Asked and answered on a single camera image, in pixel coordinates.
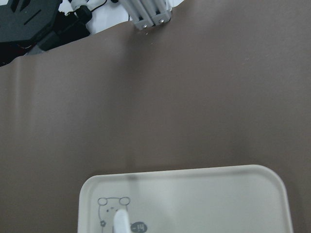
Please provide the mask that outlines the white ceramic spoon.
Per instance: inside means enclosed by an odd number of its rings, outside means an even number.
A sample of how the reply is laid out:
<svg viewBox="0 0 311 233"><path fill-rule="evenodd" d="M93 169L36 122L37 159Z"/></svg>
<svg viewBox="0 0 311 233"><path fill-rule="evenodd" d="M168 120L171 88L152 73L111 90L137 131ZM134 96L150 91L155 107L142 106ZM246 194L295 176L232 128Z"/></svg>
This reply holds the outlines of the white ceramic spoon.
<svg viewBox="0 0 311 233"><path fill-rule="evenodd" d="M114 233L130 233L128 212L124 209L118 210L113 219Z"/></svg>

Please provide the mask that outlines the pale green tray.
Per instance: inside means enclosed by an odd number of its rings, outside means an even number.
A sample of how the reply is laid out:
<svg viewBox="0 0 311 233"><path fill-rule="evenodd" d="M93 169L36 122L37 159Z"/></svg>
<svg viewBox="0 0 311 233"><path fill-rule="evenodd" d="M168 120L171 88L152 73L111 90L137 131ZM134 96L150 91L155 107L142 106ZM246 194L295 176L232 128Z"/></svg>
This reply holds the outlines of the pale green tray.
<svg viewBox="0 0 311 233"><path fill-rule="evenodd" d="M112 232L121 209L133 233L293 231L285 185L260 165L93 176L80 191L78 232Z"/></svg>

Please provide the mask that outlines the aluminium frame post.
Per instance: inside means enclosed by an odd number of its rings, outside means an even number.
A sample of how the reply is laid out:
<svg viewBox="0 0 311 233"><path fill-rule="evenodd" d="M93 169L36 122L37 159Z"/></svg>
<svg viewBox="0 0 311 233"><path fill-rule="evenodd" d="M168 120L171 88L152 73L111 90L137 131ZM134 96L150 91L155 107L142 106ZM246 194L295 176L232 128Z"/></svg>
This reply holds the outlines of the aluminium frame post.
<svg viewBox="0 0 311 233"><path fill-rule="evenodd" d="M171 20L172 7L167 0L120 0L138 30L162 25Z"/></svg>

